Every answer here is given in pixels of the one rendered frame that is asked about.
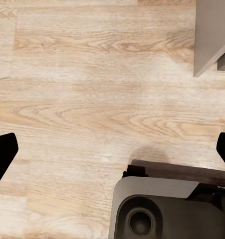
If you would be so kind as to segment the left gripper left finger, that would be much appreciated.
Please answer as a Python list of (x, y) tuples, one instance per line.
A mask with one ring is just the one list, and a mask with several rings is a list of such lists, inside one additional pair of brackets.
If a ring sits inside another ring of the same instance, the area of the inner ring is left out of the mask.
[(13, 132), (0, 135), (0, 180), (18, 152), (18, 143)]

